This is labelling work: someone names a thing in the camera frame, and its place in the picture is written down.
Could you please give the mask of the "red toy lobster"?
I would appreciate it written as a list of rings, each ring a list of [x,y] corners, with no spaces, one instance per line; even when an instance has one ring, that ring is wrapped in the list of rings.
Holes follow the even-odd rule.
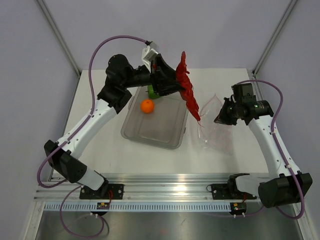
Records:
[[[187,63],[186,63],[186,52],[183,51],[181,53],[180,62],[175,70],[175,78],[183,87],[183,90],[180,90],[180,96],[185,101],[186,108],[188,109],[189,113],[195,118],[198,125],[202,127],[200,124],[201,116],[199,115],[199,106],[194,97],[193,92],[193,85],[190,81],[188,76],[190,72],[187,70]]]

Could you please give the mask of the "green bell pepper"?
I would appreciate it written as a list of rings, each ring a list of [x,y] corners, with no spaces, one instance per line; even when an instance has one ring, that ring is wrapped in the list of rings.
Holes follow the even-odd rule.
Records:
[[[152,85],[147,86],[147,95],[150,99],[158,99],[161,97],[158,93],[154,92]]]

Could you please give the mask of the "clear zip top bag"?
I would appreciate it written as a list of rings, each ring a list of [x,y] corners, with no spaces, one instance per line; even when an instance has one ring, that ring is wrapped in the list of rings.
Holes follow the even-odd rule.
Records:
[[[232,127],[214,122],[222,106],[222,101],[214,94],[200,109],[198,143],[201,148],[208,151],[232,156],[234,154]]]

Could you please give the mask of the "orange fruit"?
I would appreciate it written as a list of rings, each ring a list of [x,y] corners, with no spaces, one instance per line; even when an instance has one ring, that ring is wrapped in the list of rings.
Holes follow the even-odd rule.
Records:
[[[144,99],[140,103],[140,110],[145,114],[150,114],[154,111],[155,104],[151,99]]]

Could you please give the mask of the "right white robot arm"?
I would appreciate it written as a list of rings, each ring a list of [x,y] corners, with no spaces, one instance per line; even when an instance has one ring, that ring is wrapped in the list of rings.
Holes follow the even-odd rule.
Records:
[[[248,173],[231,175],[227,193],[239,198],[243,193],[256,196],[266,208],[300,203],[311,187],[309,173],[302,173],[290,156],[276,126],[279,110],[273,111],[266,100],[257,100],[252,84],[246,80],[232,87],[231,97],[224,98],[215,123],[235,126],[245,122],[261,149],[270,180],[263,181]]]

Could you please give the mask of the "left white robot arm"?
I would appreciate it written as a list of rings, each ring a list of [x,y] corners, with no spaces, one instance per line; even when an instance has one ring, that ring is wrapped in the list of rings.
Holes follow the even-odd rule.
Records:
[[[132,97],[129,88],[151,85],[160,96],[185,90],[176,78],[176,71],[159,53],[151,60],[151,68],[145,65],[133,68],[123,54],[116,54],[109,59],[105,73],[105,84],[93,97],[90,111],[70,132],[56,142],[48,140],[44,145],[49,165],[70,183],[90,188],[90,193],[97,199],[108,194],[109,182],[89,169],[79,157],[100,129],[127,105]]]

